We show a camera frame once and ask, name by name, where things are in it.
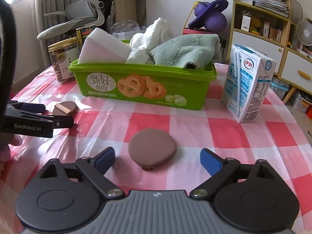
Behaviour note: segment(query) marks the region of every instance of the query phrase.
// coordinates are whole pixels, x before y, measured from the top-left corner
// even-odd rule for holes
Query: white milk carton
[[[221,102],[238,123],[257,117],[275,67],[276,61],[265,54],[250,47],[232,45]]]

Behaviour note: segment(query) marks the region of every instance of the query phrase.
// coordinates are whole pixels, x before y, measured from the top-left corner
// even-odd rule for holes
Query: bookshelf
[[[286,3],[290,10],[291,0],[282,1]],[[242,15],[244,15],[245,12],[250,13],[251,17],[260,19],[262,24],[265,21],[269,22],[270,28],[273,27],[275,29],[282,29],[280,42],[267,38],[263,36],[263,34],[258,35],[252,32],[241,30]],[[233,0],[233,16],[227,58],[230,59],[230,50],[232,44],[250,46],[251,48],[263,52],[277,61],[278,65],[275,74],[278,75],[283,51],[287,47],[289,40],[289,32],[291,28],[291,21],[289,18],[264,8]]]

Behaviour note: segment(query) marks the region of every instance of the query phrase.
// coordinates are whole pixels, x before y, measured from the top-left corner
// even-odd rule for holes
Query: glass jar
[[[74,81],[74,74],[68,70],[68,66],[79,58],[77,37],[62,40],[48,46],[51,63],[60,84]]]

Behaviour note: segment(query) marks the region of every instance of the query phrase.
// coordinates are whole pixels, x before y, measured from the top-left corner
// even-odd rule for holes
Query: blue gripper pad
[[[27,104],[21,105],[20,110],[32,113],[44,113],[46,106],[43,104]]]
[[[104,175],[115,162],[115,150],[110,148],[99,159],[94,162],[94,168]]]
[[[222,168],[222,163],[205,150],[200,152],[200,163],[211,176],[215,175]]]

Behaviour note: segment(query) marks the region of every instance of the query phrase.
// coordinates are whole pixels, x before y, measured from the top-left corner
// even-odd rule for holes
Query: office chair
[[[69,30],[77,29],[83,26],[96,25],[100,26],[104,23],[104,15],[101,8],[104,7],[104,3],[99,0],[72,0],[65,11],[53,11],[46,13],[45,16],[51,15],[64,15],[67,22],[58,24],[44,30],[37,36],[37,40],[46,40],[61,34],[66,33]]]

